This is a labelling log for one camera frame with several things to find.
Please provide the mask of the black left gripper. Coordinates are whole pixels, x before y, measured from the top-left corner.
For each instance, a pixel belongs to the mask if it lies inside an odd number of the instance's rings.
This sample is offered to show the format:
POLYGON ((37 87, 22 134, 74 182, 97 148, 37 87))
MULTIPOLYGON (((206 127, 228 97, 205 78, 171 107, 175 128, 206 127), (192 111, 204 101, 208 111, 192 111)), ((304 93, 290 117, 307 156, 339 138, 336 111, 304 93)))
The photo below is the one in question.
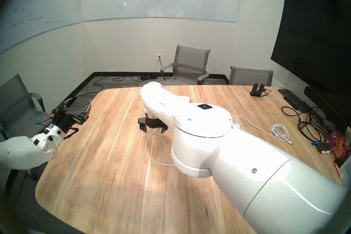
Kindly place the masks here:
POLYGON ((66 99, 60 103, 59 107, 56 107, 51 112, 52 124, 60 129, 61 132, 57 133, 62 136, 64 140, 70 138, 79 131, 79 128, 73 127, 74 124, 83 124, 89 118, 92 106, 91 102, 77 115, 77 122, 75 117, 68 113, 68 108, 76 99, 76 96, 66 99))

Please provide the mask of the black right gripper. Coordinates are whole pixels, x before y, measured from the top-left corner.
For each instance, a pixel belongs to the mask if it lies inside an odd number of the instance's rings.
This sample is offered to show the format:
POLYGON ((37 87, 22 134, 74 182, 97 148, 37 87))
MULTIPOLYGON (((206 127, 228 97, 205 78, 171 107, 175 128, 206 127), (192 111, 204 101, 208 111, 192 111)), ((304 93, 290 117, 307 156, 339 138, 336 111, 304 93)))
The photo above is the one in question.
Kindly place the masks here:
POLYGON ((138 119, 139 128, 141 131, 147 133, 147 127, 149 128, 161 128, 161 134, 168 130, 168 126, 160 119, 152 119, 143 117, 138 119))

